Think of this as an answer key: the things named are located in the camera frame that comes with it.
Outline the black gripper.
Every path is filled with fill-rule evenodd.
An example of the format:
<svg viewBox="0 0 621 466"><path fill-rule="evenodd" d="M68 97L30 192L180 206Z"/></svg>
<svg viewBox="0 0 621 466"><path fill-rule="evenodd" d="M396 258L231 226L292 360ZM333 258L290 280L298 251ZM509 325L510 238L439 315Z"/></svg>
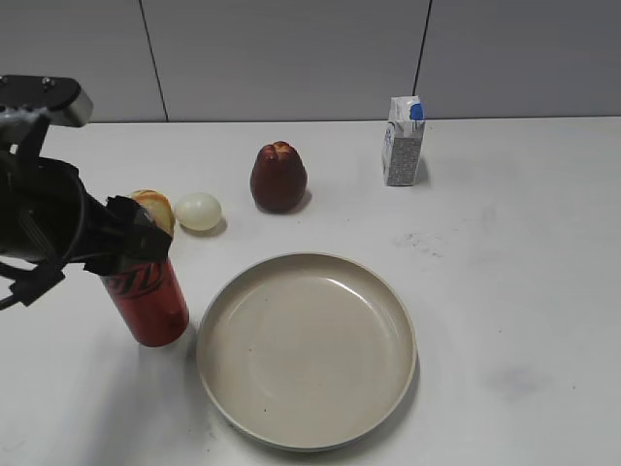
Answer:
<svg viewBox="0 0 621 466"><path fill-rule="evenodd" d="M1 152L1 254L41 263L61 258L79 235L70 263L112 276L168 258L172 236L147 210L125 196L105 205L84 188L79 170L41 157L36 166L17 166L17 157Z"/></svg>

